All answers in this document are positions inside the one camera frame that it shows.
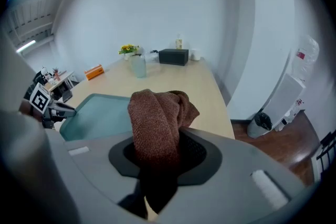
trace white cup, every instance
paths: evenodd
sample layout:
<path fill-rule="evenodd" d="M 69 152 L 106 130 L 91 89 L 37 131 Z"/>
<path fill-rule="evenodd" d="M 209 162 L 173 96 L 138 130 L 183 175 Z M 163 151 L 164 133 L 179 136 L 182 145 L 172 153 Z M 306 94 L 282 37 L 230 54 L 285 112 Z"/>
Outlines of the white cup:
<path fill-rule="evenodd" d="M 201 59 L 201 52 L 198 49 L 191 50 L 191 59 L 193 61 L 199 61 Z"/>

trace brown floor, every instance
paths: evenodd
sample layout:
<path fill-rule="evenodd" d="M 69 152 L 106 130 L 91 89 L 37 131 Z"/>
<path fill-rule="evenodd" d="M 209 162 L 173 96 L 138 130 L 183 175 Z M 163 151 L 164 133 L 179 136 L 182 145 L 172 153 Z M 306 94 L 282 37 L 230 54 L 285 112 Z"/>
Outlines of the brown floor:
<path fill-rule="evenodd" d="M 247 135 L 246 123 L 232 123 L 235 138 L 247 142 L 282 163 L 306 185 L 313 183 L 310 157 L 320 145 L 319 139 L 303 112 L 281 132 L 271 131 L 256 139 Z"/>

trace black tissue box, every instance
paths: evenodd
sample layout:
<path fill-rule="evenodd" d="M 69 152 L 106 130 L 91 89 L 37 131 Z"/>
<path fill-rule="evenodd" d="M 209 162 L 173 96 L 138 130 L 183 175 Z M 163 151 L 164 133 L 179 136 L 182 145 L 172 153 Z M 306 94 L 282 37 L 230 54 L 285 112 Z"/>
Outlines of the black tissue box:
<path fill-rule="evenodd" d="M 185 66 L 188 62 L 189 50 L 165 49 L 159 51 L 159 62 Z"/>

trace wooden table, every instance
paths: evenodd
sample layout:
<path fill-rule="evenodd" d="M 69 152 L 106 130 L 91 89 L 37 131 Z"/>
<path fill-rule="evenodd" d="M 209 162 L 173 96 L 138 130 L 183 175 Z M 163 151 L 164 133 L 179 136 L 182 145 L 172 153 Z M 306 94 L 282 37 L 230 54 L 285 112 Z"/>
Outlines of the wooden table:
<path fill-rule="evenodd" d="M 73 71 L 70 71 L 70 72 L 66 71 L 65 73 L 63 73 L 62 75 L 59 76 L 60 80 L 57 81 L 56 85 L 51 85 L 48 82 L 44 85 L 44 87 L 46 87 L 49 92 L 52 92 L 54 89 L 56 89 L 58 86 L 60 86 L 65 80 L 68 80 L 70 86 L 74 87 L 74 85 L 72 84 L 72 82 L 69 78 L 73 73 L 74 73 Z"/>
<path fill-rule="evenodd" d="M 105 73 L 80 82 L 71 89 L 73 97 L 67 104 L 76 108 L 92 93 L 130 97 L 143 89 L 153 92 L 184 91 L 200 115 L 191 128 L 234 139 L 232 125 L 223 97 L 204 59 L 189 61 L 185 66 L 147 64 L 147 77 L 136 78 L 125 60 L 112 64 Z M 59 130 L 61 123 L 55 123 Z"/>

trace white wall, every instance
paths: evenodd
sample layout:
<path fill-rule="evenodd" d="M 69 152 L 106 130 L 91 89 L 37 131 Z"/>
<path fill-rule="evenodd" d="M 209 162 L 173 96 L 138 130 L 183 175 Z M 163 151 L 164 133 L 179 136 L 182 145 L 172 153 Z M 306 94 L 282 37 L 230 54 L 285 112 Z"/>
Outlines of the white wall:
<path fill-rule="evenodd" d="M 247 61 L 227 106 L 231 119 L 251 119 L 265 104 L 277 85 L 294 42 L 294 0 L 255 0 Z"/>
<path fill-rule="evenodd" d="M 336 32 L 323 0 L 294 1 L 296 35 L 308 34 L 320 45 L 319 58 L 302 96 L 302 109 L 323 139 L 336 129 Z"/>
<path fill-rule="evenodd" d="M 220 60 L 228 57 L 226 48 L 233 46 L 225 44 L 226 5 L 226 0 L 63 0 L 53 33 L 67 68 L 79 78 L 85 69 L 118 60 L 123 44 L 160 50 L 174 47 L 178 33 L 184 48 L 202 51 L 216 75 Z"/>
<path fill-rule="evenodd" d="M 222 74 L 219 76 L 220 83 L 218 83 L 226 104 L 229 104 L 245 69 L 251 48 L 256 8 L 255 0 L 232 0 L 228 3 L 232 4 L 227 6 L 227 12 L 236 13 L 236 15 L 227 17 L 227 25 L 231 27 L 227 27 L 225 45 L 233 44 L 233 46 L 225 59 L 225 66 L 222 68 Z"/>
<path fill-rule="evenodd" d="M 59 71 L 63 71 L 64 66 L 60 63 L 60 59 L 55 57 L 51 50 L 52 43 L 53 41 L 23 55 L 27 64 L 36 73 L 41 71 L 42 66 L 46 67 L 49 73 L 53 73 L 53 68 L 55 67 L 58 67 Z"/>

